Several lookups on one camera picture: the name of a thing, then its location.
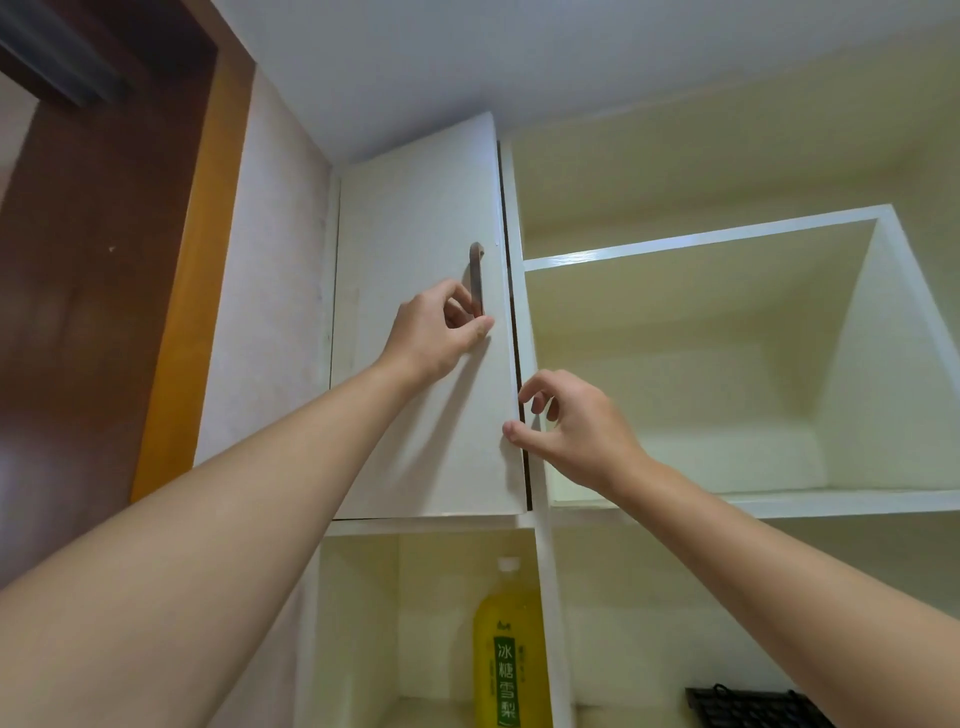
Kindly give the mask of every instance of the hand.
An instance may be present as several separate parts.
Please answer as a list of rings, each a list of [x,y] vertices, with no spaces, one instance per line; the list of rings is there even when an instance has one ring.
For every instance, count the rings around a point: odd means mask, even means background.
[[[570,372],[540,370],[519,397],[521,403],[533,399],[533,413],[546,410],[557,426],[538,432],[514,420],[503,425],[507,439],[601,496],[610,497],[625,473],[654,462],[611,399]]]
[[[474,319],[470,293],[462,283],[442,280],[400,305],[387,345],[378,360],[412,393],[450,374],[460,357],[483,341],[492,316]]]

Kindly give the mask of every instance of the bottle cap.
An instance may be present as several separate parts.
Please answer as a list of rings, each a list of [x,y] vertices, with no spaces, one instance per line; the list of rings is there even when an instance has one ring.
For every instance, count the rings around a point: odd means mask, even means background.
[[[501,556],[496,560],[496,567],[505,573],[510,573],[511,571],[520,571],[520,557]]]

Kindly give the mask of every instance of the left hand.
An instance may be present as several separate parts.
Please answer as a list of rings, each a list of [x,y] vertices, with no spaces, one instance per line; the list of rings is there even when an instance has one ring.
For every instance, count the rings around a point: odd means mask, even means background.
[[[470,293],[446,279],[402,303],[377,363],[390,368],[414,392],[450,374],[460,357],[483,341],[492,316],[474,319]]]

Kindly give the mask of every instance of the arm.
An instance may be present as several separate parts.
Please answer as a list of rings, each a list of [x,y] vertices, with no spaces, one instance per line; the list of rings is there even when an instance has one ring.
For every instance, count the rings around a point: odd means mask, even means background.
[[[515,445],[648,528],[838,725],[960,725],[960,622],[757,521],[653,460],[598,389],[540,372]]]
[[[0,593],[0,723],[206,725],[384,430],[487,335],[469,304],[452,280],[416,296],[368,370]]]

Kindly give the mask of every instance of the wrist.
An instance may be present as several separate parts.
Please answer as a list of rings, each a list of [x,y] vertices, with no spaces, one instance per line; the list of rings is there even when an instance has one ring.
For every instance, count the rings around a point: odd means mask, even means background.
[[[371,371],[403,398],[404,403],[423,390],[422,377],[418,368],[401,357],[381,355],[371,365]]]
[[[626,453],[617,460],[617,465],[610,474],[611,492],[608,499],[619,504],[621,498],[636,490],[650,488],[667,468],[668,466],[655,460],[641,448]]]

